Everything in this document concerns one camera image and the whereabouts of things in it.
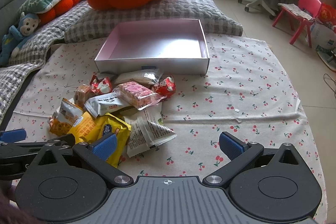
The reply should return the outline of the yellow blue cracker pack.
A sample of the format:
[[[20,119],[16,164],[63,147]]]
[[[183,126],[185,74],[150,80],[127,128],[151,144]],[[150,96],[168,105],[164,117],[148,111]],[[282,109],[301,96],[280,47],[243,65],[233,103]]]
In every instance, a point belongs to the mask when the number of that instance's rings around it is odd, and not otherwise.
[[[122,156],[126,143],[129,139],[131,125],[125,121],[107,114],[96,119],[98,125],[98,155],[111,166],[117,168],[125,161]]]

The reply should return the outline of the yellow orange snack pouch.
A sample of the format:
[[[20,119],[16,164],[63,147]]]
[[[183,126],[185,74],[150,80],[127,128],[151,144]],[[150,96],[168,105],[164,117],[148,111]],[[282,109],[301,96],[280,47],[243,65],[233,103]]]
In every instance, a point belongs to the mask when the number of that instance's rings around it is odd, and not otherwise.
[[[73,124],[68,133],[75,137],[76,144],[81,142],[93,143],[98,137],[97,123],[88,112],[85,112]]]

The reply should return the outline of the brown cake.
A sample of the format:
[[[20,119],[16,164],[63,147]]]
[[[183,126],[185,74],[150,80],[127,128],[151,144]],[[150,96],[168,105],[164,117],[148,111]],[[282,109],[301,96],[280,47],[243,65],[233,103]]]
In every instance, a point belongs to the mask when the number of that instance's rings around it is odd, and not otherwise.
[[[84,108],[84,104],[88,99],[93,97],[91,87],[89,85],[82,84],[75,90],[74,102],[80,108]]]

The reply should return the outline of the small orange pumpkin cushion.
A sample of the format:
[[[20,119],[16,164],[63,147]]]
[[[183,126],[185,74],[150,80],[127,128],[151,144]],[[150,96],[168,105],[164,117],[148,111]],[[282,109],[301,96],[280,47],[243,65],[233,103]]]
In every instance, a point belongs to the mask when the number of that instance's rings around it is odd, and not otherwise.
[[[49,11],[39,14],[39,25],[45,25],[54,20],[56,17],[65,14],[67,11],[76,6],[81,0],[61,0]]]

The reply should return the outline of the pink silver cardboard box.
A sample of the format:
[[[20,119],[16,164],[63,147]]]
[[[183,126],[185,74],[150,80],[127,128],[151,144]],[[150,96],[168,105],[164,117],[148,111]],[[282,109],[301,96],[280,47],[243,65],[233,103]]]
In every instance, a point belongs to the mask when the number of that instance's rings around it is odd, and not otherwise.
[[[157,68],[173,75],[205,75],[210,55],[198,19],[156,19],[119,23],[95,63],[101,73]]]

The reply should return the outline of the red candy packet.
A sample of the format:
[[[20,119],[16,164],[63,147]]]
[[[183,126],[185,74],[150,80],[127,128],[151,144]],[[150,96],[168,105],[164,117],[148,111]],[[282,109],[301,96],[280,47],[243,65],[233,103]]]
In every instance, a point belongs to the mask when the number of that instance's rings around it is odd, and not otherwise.
[[[159,95],[170,98],[176,91],[175,80],[173,76],[168,76],[158,84],[152,86],[151,90]]]
[[[96,75],[93,75],[89,85],[94,96],[108,94],[113,90],[109,77],[99,79]]]

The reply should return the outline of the blue monkey plush toy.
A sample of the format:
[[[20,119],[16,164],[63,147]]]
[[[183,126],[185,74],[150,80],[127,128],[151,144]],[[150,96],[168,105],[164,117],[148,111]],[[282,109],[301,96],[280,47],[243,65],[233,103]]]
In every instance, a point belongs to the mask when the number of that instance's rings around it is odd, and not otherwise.
[[[1,67],[5,67],[10,57],[17,56],[20,49],[31,38],[38,28],[40,19],[37,14],[21,13],[18,26],[10,26],[8,34],[4,35],[1,43]]]

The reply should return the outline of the clear rice cracker packet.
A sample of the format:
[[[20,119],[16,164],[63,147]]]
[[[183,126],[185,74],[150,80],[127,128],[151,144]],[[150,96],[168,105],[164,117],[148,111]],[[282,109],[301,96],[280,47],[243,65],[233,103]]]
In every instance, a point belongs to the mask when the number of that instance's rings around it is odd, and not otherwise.
[[[155,85],[163,73],[159,69],[143,69],[120,74],[115,80],[114,84],[119,85],[130,81],[135,81],[142,85]]]

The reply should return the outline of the grey orange snack packet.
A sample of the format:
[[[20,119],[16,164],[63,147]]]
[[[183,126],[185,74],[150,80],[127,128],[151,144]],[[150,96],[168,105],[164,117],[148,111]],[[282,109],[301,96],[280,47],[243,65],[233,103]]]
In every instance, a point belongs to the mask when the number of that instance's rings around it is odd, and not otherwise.
[[[59,110],[51,118],[50,133],[57,136],[66,135],[83,113],[82,108],[63,98]]]

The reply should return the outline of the white text snack packet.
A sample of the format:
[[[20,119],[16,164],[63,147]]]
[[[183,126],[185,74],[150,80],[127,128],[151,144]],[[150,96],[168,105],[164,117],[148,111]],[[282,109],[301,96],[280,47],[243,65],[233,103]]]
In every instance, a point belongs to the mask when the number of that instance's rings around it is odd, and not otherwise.
[[[149,151],[177,137],[177,134],[163,124],[161,115],[162,103],[147,107],[141,111],[124,116],[126,123],[131,125],[126,153],[134,157]]]

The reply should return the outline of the red gift bag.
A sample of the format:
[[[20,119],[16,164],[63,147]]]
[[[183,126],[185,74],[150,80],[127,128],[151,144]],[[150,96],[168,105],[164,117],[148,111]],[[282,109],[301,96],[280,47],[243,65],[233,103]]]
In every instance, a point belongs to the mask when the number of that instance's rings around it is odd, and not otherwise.
[[[318,15],[318,19],[321,23],[323,23],[328,28],[333,29],[336,25],[335,21],[336,10],[333,6],[322,3],[321,9]]]

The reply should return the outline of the grey checkered quilt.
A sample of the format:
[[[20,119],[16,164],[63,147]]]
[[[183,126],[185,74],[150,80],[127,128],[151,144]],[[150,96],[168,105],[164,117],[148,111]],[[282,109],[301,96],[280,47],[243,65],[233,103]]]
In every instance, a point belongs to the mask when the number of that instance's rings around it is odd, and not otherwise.
[[[40,28],[8,67],[1,68],[1,117],[4,117],[27,76],[46,62],[50,46],[64,39],[78,43],[110,34],[121,22],[151,19],[199,19],[205,33],[242,36],[243,26],[223,14],[213,0],[161,0],[140,9],[97,11],[81,1]]]

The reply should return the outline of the red pink child chair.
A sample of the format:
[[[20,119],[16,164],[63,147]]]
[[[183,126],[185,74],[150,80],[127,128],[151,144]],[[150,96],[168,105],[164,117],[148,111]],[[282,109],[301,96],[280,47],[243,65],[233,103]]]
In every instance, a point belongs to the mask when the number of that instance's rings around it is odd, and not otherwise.
[[[294,31],[294,26],[291,19],[296,19],[300,22],[300,24],[289,43],[293,45],[297,38],[300,36],[303,29],[306,28],[308,44],[311,48],[312,43],[310,27],[313,25],[317,16],[319,15],[322,7],[322,2],[320,0],[298,0],[298,5],[295,5],[294,3],[279,3],[278,6],[281,8],[281,10],[278,16],[276,16],[272,26],[276,27],[276,24],[278,23],[280,18],[284,14],[286,14],[289,16],[289,24],[291,30]]]

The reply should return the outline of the white monkey logo snack pack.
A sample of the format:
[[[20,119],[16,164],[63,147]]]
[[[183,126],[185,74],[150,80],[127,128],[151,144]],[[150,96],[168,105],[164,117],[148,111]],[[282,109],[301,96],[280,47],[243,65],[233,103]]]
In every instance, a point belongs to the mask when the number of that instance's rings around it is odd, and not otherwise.
[[[131,106],[131,104],[121,99],[117,92],[92,97],[84,104],[85,109],[95,118],[129,106]]]

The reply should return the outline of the pink peach oolong snack bar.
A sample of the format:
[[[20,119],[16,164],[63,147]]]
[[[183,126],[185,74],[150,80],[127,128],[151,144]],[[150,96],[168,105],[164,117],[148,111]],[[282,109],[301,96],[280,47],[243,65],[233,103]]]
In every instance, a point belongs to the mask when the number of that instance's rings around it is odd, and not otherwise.
[[[156,105],[166,98],[135,81],[119,84],[115,87],[115,91],[121,99],[139,111]]]

